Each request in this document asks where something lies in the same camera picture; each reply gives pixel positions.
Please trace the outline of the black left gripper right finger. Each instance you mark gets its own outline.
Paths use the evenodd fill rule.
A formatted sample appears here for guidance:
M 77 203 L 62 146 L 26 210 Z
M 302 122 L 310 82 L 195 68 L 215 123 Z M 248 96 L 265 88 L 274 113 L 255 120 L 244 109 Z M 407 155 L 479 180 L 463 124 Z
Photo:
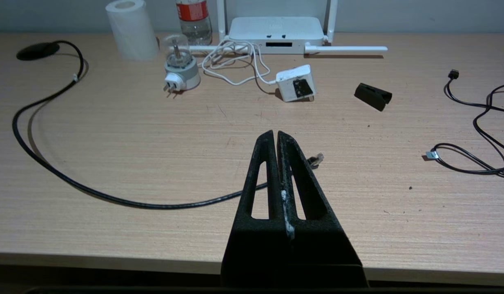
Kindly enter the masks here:
M 280 131 L 277 156 L 288 266 L 296 283 L 312 288 L 367 288 L 362 262 L 314 174 L 323 154 L 306 158 L 295 138 Z

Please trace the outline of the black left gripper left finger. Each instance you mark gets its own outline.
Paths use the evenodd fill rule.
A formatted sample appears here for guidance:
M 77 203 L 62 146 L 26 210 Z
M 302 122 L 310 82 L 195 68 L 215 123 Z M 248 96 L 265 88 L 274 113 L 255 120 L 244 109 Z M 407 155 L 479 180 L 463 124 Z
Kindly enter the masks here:
M 283 181 L 282 132 L 258 136 L 245 177 L 221 264 L 221 281 L 229 288 L 291 288 L 293 189 Z M 260 166 L 267 174 L 268 218 L 252 216 Z

